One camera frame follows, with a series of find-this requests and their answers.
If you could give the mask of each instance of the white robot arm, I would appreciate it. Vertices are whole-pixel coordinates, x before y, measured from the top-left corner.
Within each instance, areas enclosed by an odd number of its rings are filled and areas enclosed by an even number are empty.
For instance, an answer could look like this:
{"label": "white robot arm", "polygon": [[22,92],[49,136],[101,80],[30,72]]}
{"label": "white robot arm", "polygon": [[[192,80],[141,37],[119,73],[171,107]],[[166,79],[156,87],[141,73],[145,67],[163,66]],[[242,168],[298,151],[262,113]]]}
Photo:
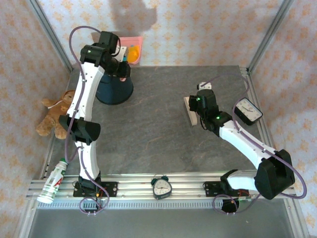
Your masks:
{"label": "white robot arm", "polygon": [[[71,118],[74,123],[71,127],[71,136],[76,147],[83,149],[83,162],[89,176],[98,184],[101,183],[100,170],[96,158],[96,140],[99,137],[101,127],[92,122],[92,109],[96,91],[102,76],[108,75],[117,77],[129,77],[130,67],[124,61],[126,47],[117,46],[119,38],[110,32],[101,32],[98,43],[86,45],[81,50],[80,61],[85,74],[85,81],[79,75],[73,102],[67,111],[66,116],[60,116],[60,124],[68,130]],[[81,188],[86,194],[96,194],[96,186],[86,175],[80,158],[80,175],[78,179]]]}
{"label": "white robot arm", "polygon": [[[189,97],[190,110],[198,113],[207,130],[236,147],[257,169],[257,171],[246,172],[229,171],[221,177],[222,187],[225,188],[224,190],[257,190],[263,197],[273,199],[294,184],[295,178],[294,172],[289,167],[276,160],[266,151],[291,165],[289,153],[285,150],[276,151],[274,148],[265,145],[244,130],[238,123],[235,124],[231,115],[219,111],[215,94],[210,88],[200,88],[198,86],[197,95]],[[255,146],[254,142],[261,145],[263,150]]]}

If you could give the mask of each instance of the brown teddy bear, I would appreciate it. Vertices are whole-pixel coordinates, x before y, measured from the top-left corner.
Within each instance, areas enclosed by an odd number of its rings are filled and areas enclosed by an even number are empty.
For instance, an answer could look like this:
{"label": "brown teddy bear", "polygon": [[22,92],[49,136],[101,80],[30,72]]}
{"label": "brown teddy bear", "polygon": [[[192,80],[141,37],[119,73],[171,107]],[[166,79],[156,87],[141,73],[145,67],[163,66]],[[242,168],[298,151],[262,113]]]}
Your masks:
{"label": "brown teddy bear", "polygon": [[55,126],[55,136],[58,139],[66,138],[66,130],[59,124],[58,119],[60,115],[66,115],[73,98],[75,95],[74,90],[64,93],[59,101],[44,98],[42,104],[49,109],[48,114],[43,121],[36,127],[36,132],[41,136],[47,136],[52,128]]}

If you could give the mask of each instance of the alarm clock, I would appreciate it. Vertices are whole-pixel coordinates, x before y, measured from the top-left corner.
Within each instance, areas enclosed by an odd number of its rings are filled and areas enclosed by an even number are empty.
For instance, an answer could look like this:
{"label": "alarm clock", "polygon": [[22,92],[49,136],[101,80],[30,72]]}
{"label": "alarm clock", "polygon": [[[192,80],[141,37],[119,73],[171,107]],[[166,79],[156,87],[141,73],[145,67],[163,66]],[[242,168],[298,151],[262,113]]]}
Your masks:
{"label": "alarm clock", "polygon": [[247,98],[238,102],[234,113],[247,125],[253,125],[263,116],[263,113]]}
{"label": "alarm clock", "polygon": [[151,185],[153,186],[153,197],[156,200],[167,198],[172,194],[172,185],[168,182],[167,176],[152,179]]}

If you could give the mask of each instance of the plastic bottle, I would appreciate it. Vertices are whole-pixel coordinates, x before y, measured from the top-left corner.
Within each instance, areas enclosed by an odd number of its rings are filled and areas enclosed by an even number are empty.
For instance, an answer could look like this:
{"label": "plastic bottle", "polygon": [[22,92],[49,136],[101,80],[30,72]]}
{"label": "plastic bottle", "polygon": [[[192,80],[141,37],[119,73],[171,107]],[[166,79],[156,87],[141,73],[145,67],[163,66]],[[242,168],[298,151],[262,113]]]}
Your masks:
{"label": "plastic bottle", "polygon": [[42,192],[38,196],[39,202],[51,204],[58,191],[59,185],[61,184],[64,174],[67,168],[67,163],[64,158],[55,166],[51,172],[49,178],[46,180]]}

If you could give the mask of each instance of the gray stone surface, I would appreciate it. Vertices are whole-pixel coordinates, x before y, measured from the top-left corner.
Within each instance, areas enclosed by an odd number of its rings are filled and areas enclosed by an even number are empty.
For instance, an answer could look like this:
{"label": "gray stone surface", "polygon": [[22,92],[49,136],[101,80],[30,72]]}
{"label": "gray stone surface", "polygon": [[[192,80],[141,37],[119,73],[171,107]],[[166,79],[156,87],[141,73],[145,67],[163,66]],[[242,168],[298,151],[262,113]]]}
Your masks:
{"label": "gray stone surface", "polygon": [[[102,175],[125,173],[211,172],[253,169],[253,165],[228,142],[200,125],[192,127],[183,97],[195,95],[196,84],[222,73],[240,74],[238,66],[180,66],[133,68],[134,92],[117,106],[94,101],[93,121],[102,131],[97,140]],[[69,88],[75,89],[78,74]],[[212,83],[220,110],[231,114],[234,102],[245,90],[243,81],[224,76]],[[255,137],[255,125],[241,125]],[[50,171],[64,157],[64,141],[55,140]],[[79,174],[79,159],[67,175]]]}

